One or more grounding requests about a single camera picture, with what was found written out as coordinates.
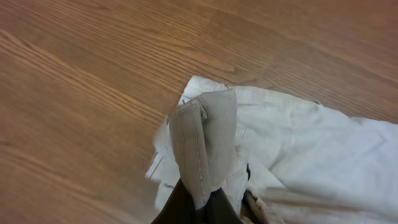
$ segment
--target beige fabric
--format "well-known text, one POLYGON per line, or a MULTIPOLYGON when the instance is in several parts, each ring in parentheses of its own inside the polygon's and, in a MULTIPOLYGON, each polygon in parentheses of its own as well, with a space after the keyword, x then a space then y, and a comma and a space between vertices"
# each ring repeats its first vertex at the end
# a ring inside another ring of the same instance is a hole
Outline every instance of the beige fabric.
POLYGON ((181 180, 195 208, 218 190, 236 160, 234 90, 204 93, 179 106, 170 117, 170 135, 181 180))

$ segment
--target folded gray fabric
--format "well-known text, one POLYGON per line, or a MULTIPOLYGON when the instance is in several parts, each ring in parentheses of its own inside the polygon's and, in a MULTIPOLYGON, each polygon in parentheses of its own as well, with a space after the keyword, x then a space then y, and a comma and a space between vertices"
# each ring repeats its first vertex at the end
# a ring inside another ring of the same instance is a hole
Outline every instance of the folded gray fabric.
POLYGON ((181 180, 195 208, 218 190, 236 160, 236 94, 204 93, 179 106, 170 117, 170 135, 181 180))

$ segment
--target white cloth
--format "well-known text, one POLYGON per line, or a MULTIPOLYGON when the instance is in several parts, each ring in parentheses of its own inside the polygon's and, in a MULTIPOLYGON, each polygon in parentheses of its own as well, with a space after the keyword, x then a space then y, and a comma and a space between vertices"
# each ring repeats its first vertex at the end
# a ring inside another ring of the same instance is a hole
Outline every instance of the white cloth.
MULTIPOLYGON (((236 91, 235 145, 249 151, 247 188, 253 194, 262 197, 269 187, 286 187, 398 220, 398 125, 350 118, 291 95, 202 77, 192 77, 179 104, 228 88, 236 91)), ((147 177, 160 182, 155 207, 161 210, 179 178, 166 122, 154 144, 147 177)), ((239 183, 225 185, 233 185, 227 195, 243 194, 233 192, 241 189, 239 183)))

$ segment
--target white fabric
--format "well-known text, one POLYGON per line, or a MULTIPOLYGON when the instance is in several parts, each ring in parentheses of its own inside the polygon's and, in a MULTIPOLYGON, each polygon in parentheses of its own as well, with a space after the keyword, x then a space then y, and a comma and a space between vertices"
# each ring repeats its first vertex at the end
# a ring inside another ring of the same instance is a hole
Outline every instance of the white fabric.
MULTIPOLYGON (((179 104, 228 88, 236 91, 235 145, 249 151, 247 188, 253 194, 261 197, 269 187, 286 187, 398 220, 398 125, 350 118, 291 95, 202 77, 192 77, 179 104)), ((160 182, 155 207, 161 210, 179 178, 166 122, 155 148, 147 177, 160 182)), ((239 183, 229 185, 236 189, 239 183)))

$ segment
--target gray cloth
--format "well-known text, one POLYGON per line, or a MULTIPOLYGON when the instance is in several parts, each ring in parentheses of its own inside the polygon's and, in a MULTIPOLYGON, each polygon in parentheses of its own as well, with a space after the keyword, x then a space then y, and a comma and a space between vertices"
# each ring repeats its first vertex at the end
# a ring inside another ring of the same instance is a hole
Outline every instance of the gray cloth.
POLYGON ((170 117, 170 135, 181 180, 195 208, 218 190, 236 160, 236 94, 204 93, 179 106, 170 117))

